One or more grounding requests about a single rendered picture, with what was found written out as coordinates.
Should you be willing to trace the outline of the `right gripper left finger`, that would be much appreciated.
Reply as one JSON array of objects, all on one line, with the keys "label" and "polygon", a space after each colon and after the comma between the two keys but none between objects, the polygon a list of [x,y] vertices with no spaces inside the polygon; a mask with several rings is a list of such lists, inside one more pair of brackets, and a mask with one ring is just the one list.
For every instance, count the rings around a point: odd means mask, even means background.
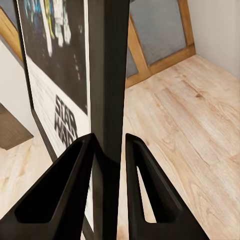
[{"label": "right gripper left finger", "polygon": [[0,240],[81,240],[95,153],[77,138],[0,219]]}]

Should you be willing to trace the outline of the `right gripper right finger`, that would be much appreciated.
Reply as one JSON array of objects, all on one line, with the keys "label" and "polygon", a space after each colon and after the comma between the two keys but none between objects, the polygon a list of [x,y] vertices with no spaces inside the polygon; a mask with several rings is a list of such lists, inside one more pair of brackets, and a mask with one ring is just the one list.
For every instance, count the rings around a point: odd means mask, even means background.
[{"label": "right gripper right finger", "polygon": [[[210,240],[145,142],[125,135],[129,240]],[[145,220],[139,168],[156,223]]]}]

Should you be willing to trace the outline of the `poster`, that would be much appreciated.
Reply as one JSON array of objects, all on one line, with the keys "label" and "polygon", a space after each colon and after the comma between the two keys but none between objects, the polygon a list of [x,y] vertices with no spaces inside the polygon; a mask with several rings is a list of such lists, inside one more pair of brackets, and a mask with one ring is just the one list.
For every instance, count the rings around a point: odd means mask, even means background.
[{"label": "poster", "polygon": [[54,163],[93,133],[85,240],[117,240],[130,0],[12,0],[30,108]]}]

